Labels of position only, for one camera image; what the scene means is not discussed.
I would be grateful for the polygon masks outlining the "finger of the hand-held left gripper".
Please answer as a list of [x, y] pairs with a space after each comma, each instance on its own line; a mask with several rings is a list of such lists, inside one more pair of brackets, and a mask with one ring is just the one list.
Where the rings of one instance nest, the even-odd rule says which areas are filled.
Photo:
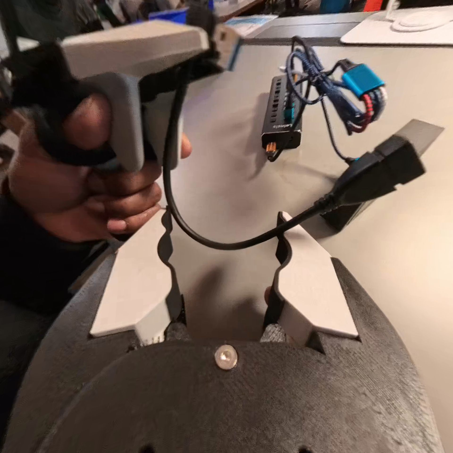
[[241, 35], [233, 27], [217, 24], [212, 41], [215, 64], [223, 71], [233, 71], [241, 48]]
[[109, 72], [144, 77], [164, 71], [209, 50], [201, 28], [152, 20], [74, 36], [61, 44], [76, 79]]

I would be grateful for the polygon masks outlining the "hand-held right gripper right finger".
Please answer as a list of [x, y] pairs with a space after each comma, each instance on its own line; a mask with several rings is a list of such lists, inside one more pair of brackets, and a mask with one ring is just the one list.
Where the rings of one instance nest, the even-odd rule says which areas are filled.
[[303, 347], [320, 333], [358, 341], [331, 255], [300, 224], [278, 236], [275, 255], [264, 329], [277, 324]]

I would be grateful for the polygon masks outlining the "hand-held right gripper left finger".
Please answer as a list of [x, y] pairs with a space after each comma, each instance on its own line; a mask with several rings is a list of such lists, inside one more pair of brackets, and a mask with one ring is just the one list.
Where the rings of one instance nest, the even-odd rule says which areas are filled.
[[116, 252], [90, 335], [132, 331], [142, 346], [162, 343], [184, 314], [173, 254], [172, 216], [161, 209]]

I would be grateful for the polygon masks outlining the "black long USB hub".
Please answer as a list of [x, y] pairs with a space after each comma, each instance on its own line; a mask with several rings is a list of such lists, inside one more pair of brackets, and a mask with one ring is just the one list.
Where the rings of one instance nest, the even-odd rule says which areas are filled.
[[293, 126], [299, 109], [299, 99], [287, 89], [286, 76], [273, 77], [261, 132], [262, 147], [268, 156], [280, 149], [292, 150], [300, 146], [301, 119]]

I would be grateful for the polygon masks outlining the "dark grey USB hub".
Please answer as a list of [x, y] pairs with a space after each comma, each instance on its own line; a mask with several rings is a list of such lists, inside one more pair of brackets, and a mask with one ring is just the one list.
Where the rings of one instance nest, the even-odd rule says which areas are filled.
[[413, 119], [363, 154], [337, 179], [331, 190], [335, 204], [321, 218], [336, 232], [342, 231], [375, 200], [422, 176], [426, 170], [421, 157], [443, 131]]

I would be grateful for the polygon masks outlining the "person's left forearm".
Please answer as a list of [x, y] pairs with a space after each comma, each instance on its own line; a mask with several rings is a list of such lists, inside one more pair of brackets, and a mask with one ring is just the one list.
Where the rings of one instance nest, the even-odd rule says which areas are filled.
[[0, 299], [38, 314], [57, 314], [69, 287], [108, 247], [107, 241], [73, 243], [42, 228], [14, 200], [8, 180], [0, 197]]

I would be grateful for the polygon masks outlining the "person's left hand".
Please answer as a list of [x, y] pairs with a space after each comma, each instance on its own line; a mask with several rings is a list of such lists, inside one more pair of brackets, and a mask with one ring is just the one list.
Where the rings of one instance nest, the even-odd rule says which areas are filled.
[[138, 172], [103, 172], [54, 161], [39, 145], [30, 115], [7, 173], [14, 200], [46, 231], [85, 242], [132, 235], [160, 209], [161, 167], [145, 162]]

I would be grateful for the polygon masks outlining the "printed paper sheet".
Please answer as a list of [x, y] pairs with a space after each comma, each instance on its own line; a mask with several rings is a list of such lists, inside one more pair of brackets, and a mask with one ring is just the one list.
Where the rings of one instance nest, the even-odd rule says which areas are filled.
[[241, 37], [246, 38], [255, 34], [268, 23], [279, 16], [276, 14], [258, 14], [251, 16], [238, 16], [225, 22], [225, 25], [234, 29]]

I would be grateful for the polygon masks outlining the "blue plastic bin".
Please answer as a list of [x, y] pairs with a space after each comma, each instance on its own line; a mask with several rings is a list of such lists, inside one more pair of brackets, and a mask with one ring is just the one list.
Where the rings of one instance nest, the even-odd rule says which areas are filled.
[[181, 8], [154, 12], [148, 15], [148, 20], [165, 20], [184, 25], [186, 24], [187, 11], [188, 8]]

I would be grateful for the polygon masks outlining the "blue bag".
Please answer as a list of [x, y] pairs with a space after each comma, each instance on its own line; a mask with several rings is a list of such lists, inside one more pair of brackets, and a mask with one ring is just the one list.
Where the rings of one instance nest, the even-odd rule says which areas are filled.
[[321, 0], [319, 6], [320, 14], [341, 14], [348, 13], [353, 0]]

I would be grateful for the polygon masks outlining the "document stand with instruction sheet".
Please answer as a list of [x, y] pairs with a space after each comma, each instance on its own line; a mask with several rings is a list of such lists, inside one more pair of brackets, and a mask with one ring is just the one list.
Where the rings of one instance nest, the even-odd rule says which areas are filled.
[[453, 7], [394, 9], [368, 16], [340, 41], [350, 45], [452, 46]]

